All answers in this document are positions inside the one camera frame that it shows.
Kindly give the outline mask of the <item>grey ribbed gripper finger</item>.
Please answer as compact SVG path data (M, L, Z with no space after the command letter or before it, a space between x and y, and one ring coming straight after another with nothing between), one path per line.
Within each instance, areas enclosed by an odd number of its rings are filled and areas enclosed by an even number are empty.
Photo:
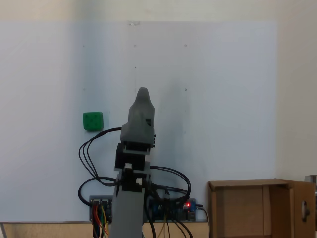
M145 87L139 88L136 99L129 109L128 122L136 116L141 116L147 125L154 127L155 109L150 100L149 91Z

